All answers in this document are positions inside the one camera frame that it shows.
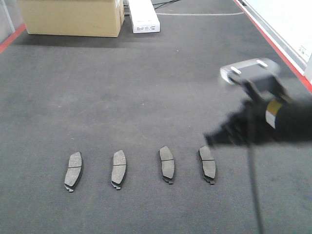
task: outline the white panel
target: white panel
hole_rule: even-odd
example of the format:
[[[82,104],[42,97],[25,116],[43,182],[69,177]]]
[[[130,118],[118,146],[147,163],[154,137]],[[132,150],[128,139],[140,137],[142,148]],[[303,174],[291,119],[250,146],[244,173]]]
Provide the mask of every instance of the white panel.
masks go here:
[[[17,30],[23,24],[23,18],[21,16],[20,8],[17,0],[4,0],[11,17],[13,26]]]
[[[245,0],[298,55],[312,55],[311,0]]]
[[[7,39],[10,36],[10,34],[12,33],[12,30],[5,16],[5,12],[4,12],[1,2],[0,2],[0,22],[1,22],[0,23],[0,43],[2,43],[5,39]]]

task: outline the cardboard box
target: cardboard box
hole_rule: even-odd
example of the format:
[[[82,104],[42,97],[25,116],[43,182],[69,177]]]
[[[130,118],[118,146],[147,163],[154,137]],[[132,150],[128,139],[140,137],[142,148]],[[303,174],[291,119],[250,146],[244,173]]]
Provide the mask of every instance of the cardboard box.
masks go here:
[[[29,34],[118,37],[122,0],[18,0]]]
[[[150,0],[128,0],[133,33],[160,32],[160,23]]]

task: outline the gray carpet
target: gray carpet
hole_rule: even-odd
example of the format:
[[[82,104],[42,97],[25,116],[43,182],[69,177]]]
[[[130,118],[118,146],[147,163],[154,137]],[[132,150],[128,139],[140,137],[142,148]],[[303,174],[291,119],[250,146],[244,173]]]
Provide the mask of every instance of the gray carpet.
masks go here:
[[[240,12],[229,0],[182,0],[166,13]],[[0,233],[257,233],[244,147],[213,149],[216,184],[201,174],[204,132],[246,95],[223,90],[219,68],[267,57],[291,95],[310,94],[245,15],[158,16],[161,32],[116,39],[24,32],[0,55]],[[162,180],[159,149],[175,157]],[[256,148],[265,233],[312,233],[311,144]],[[120,191],[112,157],[127,157]],[[84,171],[70,194],[69,156]]]

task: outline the white box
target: white box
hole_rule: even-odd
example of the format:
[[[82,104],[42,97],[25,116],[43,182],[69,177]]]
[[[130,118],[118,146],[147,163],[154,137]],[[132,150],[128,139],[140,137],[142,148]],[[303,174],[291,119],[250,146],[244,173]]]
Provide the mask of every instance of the white box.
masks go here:
[[[150,0],[128,0],[133,33],[160,32],[160,23]]]

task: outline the brake pad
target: brake pad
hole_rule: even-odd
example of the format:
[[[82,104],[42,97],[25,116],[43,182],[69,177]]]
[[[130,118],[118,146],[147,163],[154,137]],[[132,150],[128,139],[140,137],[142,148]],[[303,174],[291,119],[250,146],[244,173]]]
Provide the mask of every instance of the brake pad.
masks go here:
[[[68,169],[65,176],[65,188],[69,192],[73,192],[74,188],[77,186],[83,169],[83,160],[81,153],[77,152],[70,156],[68,161]]]
[[[169,184],[173,184],[175,174],[175,161],[169,148],[163,146],[160,151],[162,178]]]
[[[121,185],[125,179],[127,163],[126,156],[122,150],[114,153],[113,159],[113,170],[112,170],[112,185],[117,189],[121,189]]]
[[[215,184],[215,159],[207,146],[199,149],[199,159],[202,165],[204,179],[210,184]]]

